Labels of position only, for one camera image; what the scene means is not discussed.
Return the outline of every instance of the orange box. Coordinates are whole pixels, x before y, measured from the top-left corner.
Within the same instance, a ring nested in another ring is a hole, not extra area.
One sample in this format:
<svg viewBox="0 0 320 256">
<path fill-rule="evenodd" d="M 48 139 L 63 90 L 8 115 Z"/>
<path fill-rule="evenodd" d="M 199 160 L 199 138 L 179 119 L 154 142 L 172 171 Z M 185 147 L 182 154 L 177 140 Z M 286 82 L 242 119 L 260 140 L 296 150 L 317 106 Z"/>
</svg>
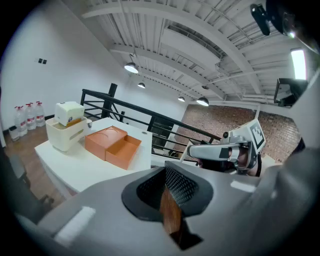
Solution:
<svg viewBox="0 0 320 256">
<path fill-rule="evenodd" d="M 126 131 L 115 126 L 99 130 L 84 138 L 86 150 L 125 170 L 128 170 L 140 143 L 141 140 L 129 136 Z"/>
</svg>

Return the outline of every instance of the wooden floor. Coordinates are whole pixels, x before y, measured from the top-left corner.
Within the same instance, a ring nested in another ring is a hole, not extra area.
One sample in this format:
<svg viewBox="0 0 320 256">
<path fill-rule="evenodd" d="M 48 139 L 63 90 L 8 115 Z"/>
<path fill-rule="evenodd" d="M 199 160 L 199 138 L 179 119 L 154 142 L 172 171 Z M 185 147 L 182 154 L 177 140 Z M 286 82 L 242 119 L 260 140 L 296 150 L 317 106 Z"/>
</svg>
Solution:
<svg viewBox="0 0 320 256">
<path fill-rule="evenodd" d="M 29 130 L 25 136 L 17 141 L 12 141 L 9 134 L 4 139 L 6 143 L 4 152 L 7 156 L 16 154 L 22 160 L 33 194 L 38 199 L 44 195 L 52 197 L 54 199 L 53 207 L 61 204 L 65 199 L 47 176 L 35 151 L 36 146 L 48 140 L 46 126 Z"/>
<path fill-rule="evenodd" d="M 65 199 L 50 181 L 35 151 L 36 146 L 47 140 L 48 136 L 45 126 L 29 130 L 25 136 L 17 141 L 12 141 L 10 135 L 7 134 L 5 136 L 6 148 L 4 151 L 8 157 L 12 154 L 20 157 L 34 195 L 39 199 L 43 195 L 49 195 L 54 199 L 53 207 L 56 207 Z M 169 235 L 178 232 L 181 227 L 182 213 L 168 188 L 162 194 L 160 212 L 163 214 L 163 225 L 166 232 Z"/>
</svg>

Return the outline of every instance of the brick wall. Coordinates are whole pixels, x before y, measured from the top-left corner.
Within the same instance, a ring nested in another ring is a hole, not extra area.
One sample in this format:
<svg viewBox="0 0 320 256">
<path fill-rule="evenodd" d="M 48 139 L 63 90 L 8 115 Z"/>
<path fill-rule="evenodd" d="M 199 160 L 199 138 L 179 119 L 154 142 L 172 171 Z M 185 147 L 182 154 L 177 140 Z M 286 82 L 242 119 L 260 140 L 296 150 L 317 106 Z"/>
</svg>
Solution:
<svg viewBox="0 0 320 256">
<path fill-rule="evenodd" d="M 189 105 L 182 122 L 222 138 L 224 132 L 235 129 L 251 121 L 254 117 L 255 112 L 245 108 Z M 258 119 L 266 139 L 261 156 L 267 154 L 276 162 L 282 163 L 296 148 L 300 140 L 295 123 L 290 118 L 266 112 L 260 112 Z M 177 132 L 195 139 L 209 140 L 208 137 L 185 128 L 179 127 Z M 181 143 L 188 143 L 188 139 L 181 136 L 176 135 L 175 139 Z M 175 149 L 184 151 L 185 147 L 176 145 Z"/>
</svg>

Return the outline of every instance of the orange box lid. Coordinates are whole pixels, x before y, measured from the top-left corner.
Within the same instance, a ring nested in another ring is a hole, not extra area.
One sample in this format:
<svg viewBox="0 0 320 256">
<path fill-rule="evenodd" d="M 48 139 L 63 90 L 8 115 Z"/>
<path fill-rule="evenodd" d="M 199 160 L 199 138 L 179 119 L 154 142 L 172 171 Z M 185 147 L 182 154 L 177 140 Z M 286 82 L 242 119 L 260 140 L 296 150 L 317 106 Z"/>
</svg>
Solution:
<svg viewBox="0 0 320 256">
<path fill-rule="evenodd" d="M 95 133 L 92 133 L 87 137 L 96 144 L 104 147 L 105 149 L 108 149 L 114 143 L 123 139 L 127 135 L 128 133 L 125 130 L 121 130 L 115 126 L 110 126 L 108 128 L 96 131 Z"/>
</svg>

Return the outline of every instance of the ceiling light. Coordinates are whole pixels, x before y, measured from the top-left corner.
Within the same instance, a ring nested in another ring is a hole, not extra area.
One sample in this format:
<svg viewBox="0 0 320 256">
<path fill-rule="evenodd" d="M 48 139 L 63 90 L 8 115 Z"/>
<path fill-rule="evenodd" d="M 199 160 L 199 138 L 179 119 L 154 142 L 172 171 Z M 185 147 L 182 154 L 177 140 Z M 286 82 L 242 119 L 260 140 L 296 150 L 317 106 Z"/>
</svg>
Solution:
<svg viewBox="0 0 320 256">
<path fill-rule="evenodd" d="M 209 106 L 209 101 L 208 101 L 208 99 L 206 97 L 200 97 L 200 98 L 197 99 L 196 102 L 199 103 L 202 106 L 206 106 L 206 107 Z"/>
<path fill-rule="evenodd" d="M 146 88 L 145 84 L 143 82 L 138 83 L 138 86 L 141 88 Z"/>
<path fill-rule="evenodd" d="M 307 79 L 305 53 L 302 49 L 291 51 L 295 79 Z"/>
<path fill-rule="evenodd" d="M 124 68 L 132 73 L 138 73 L 137 66 L 133 62 L 127 63 L 126 65 L 124 65 Z"/>
</svg>

